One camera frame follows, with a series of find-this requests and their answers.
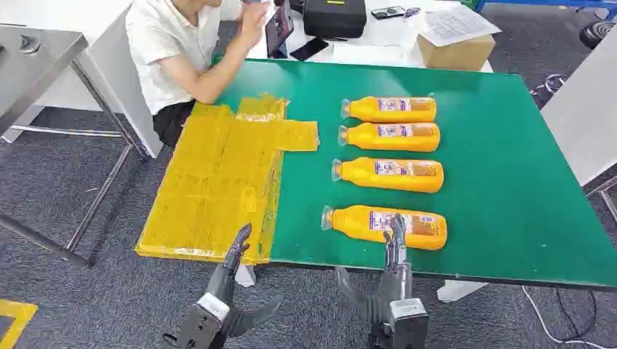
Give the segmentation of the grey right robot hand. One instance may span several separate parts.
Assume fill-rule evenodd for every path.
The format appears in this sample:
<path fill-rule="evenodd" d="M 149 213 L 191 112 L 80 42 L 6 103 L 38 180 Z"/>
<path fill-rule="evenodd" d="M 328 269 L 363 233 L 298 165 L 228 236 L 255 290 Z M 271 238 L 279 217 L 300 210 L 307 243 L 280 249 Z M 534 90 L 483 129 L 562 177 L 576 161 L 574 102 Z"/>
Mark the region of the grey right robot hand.
<path fill-rule="evenodd" d="M 412 274 L 405 246 L 405 221 L 402 215 L 396 213 L 389 224 L 391 230 L 383 232 L 386 242 L 385 265 L 375 293 L 365 294 L 351 282 L 345 268 L 335 268 L 338 288 L 360 312 L 361 317 L 371 324 L 391 323 L 390 303 L 411 298 Z"/>

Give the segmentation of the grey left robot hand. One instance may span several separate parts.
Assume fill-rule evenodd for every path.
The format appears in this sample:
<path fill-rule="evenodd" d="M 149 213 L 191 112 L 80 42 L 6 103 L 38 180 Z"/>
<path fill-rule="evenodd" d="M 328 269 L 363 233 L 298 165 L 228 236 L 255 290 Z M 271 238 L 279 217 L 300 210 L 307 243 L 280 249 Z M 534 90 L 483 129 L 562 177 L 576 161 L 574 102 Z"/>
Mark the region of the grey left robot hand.
<path fill-rule="evenodd" d="M 239 229 L 225 259 L 216 266 L 207 285 L 207 292 L 212 293 L 230 307 L 230 312 L 223 320 L 221 329 L 225 337 L 239 337 L 266 322 L 275 315 L 283 302 L 283 296 L 275 296 L 263 307 L 251 311 L 242 310 L 234 304 L 235 276 L 244 252 L 250 247 L 247 239 L 251 231 L 250 223 Z"/>

